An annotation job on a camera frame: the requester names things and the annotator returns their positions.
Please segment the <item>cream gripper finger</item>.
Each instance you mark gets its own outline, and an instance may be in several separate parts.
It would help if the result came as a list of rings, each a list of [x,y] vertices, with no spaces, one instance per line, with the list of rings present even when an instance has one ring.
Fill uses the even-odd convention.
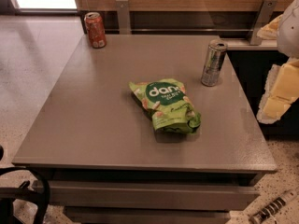
[[[263,26],[257,33],[257,36],[264,40],[276,40],[278,36],[279,22],[282,16],[279,15],[265,26]]]
[[[298,98],[299,60],[289,59],[281,66],[273,64],[265,82],[257,120],[263,124],[275,123]]]

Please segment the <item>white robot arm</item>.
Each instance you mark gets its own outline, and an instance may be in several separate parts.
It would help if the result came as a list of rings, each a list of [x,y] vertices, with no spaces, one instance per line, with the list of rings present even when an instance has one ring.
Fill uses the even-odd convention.
[[[278,51],[288,57],[283,65],[273,64],[269,70],[256,115],[260,123],[273,124],[299,98],[299,0],[293,0],[284,13],[262,27],[257,36],[276,40]]]

